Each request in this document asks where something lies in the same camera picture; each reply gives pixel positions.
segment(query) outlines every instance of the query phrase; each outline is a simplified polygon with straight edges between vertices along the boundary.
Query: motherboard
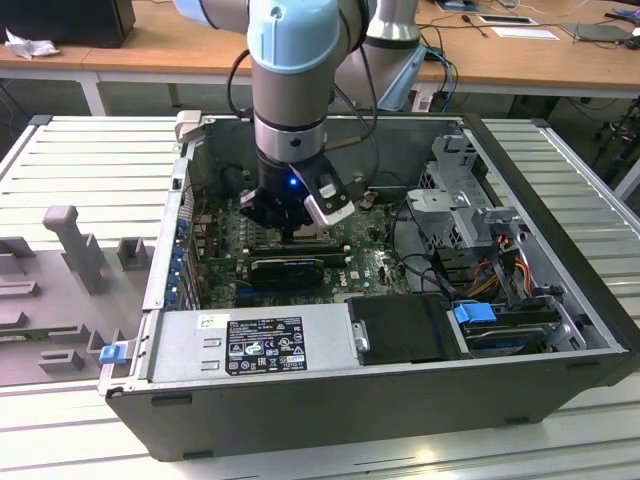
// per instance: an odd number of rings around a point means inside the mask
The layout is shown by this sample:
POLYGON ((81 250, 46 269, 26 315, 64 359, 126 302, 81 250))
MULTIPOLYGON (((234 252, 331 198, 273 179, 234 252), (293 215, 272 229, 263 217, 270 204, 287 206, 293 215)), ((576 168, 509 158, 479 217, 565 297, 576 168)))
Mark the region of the motherboard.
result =
POLYGON ((366 205, 331 227, 303 226, 293 243, 217 200, 196 216, 203 308, 341 303, 409 293, 387 243, 391 205, 366 205))

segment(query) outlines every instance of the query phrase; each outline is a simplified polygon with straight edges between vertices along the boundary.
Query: circuit board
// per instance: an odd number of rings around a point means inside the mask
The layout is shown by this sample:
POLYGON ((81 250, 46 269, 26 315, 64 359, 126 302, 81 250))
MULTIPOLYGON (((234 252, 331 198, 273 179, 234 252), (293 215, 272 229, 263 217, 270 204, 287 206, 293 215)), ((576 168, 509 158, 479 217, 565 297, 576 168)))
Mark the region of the circuit board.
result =
POLYGON ((277 247, 280 234, 243 216, 238 203, 219 201, 208 209, 199 228, 199 253, 204 308, 237 308, 344 302, 350 296, 409 292, 409 285, 385 243, 392 217, 376 205, 358 209, 328 229, 303 227, 296 233, 301 245, 324 245, 346 252, 342 266, 325 265, 322 285, 299 291, 254 288, 247 276, 252 250, 277 247))

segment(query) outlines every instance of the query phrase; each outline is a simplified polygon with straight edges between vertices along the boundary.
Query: metal bracket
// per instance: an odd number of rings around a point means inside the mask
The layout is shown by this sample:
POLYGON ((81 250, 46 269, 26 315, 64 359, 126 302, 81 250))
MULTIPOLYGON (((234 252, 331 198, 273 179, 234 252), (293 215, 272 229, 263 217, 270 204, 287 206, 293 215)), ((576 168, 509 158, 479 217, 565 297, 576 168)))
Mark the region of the metal bracket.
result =
POLYGON ((201 110, 183 110, 178 113, 174 127, 176 141, 178 143, 187 143, 199 137, 203 133, 204 124, 201 110))
POLYGON ((480 241, 491 240, 491 226, 501 233, 509 233, 509 226, 514 222, 520 222, 522 218, 514 207, 478 208, 473 212, 471 223, 476 230, 476 239, 480 241))

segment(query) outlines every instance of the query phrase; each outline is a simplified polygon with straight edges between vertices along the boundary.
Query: blue drive bracket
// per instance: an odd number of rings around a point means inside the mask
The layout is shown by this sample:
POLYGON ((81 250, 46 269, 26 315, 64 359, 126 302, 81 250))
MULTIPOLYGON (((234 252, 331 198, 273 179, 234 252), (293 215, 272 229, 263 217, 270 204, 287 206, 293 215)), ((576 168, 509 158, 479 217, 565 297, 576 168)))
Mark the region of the blue drive bracket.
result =
POLYGON ((493 323, 498 319, 488 303, 462 303, 453 309, 458 324, 493 323))

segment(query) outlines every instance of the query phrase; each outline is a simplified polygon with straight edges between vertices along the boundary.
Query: black plastic cover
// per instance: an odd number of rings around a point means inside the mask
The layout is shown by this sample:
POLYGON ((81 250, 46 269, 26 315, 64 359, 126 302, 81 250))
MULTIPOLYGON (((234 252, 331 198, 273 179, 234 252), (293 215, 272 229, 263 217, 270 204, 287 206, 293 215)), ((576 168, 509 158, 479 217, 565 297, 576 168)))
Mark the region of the black plastic cover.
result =
POLYGON ((461 358, 442 295, 354 297, 347 304, 351 321, 364 323, 371 347, 359 355, 361 365, 461 358))

